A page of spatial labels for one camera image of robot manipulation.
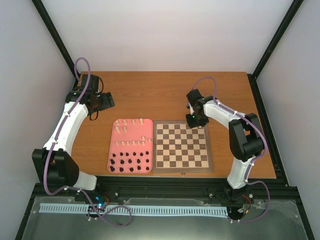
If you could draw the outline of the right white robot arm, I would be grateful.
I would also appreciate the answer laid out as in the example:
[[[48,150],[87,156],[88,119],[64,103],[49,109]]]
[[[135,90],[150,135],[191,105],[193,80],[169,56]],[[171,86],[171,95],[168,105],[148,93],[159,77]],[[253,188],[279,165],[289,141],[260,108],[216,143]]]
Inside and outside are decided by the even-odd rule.
[[[244,114],[233,110],[214,96],[203,97],[198,89],[191,90],[186,98],[190,109],[186,122],[190,128],[205,127],[209,119],[214,119],[228,129],[233,163],[223,196],[227,202],[235,202],[248,184],[256,159],[268,150],[259,118],[254,113]]]

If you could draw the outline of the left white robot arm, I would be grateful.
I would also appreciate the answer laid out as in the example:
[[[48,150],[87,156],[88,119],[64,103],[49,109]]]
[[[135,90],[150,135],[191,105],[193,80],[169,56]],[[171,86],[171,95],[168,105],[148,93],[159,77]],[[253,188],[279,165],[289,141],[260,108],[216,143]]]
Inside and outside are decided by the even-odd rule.
[[[112,94],[104,92],[103,80],[97,75],[84,74],[82,82],[66,98],[62,116],[50,139],[41,149],[34,149],[32,161],[39,180],[49,185],[86,190],[92,201],[103,198],[104,188],[97,184],[97,177],[80,171],[72,159],[72,148],[85,118],[115,106]]]

